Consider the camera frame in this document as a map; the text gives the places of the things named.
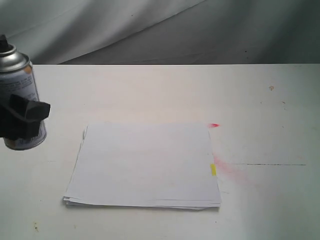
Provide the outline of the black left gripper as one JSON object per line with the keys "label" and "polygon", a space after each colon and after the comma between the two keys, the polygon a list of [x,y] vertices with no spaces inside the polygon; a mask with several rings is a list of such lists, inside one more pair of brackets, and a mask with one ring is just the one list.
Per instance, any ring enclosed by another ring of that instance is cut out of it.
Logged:
{"label": "black left gripper", "polygon": [[38,136],[40,125],[49,117],[51,105],[12,94],[0,101],[0,137],[30,139]]}

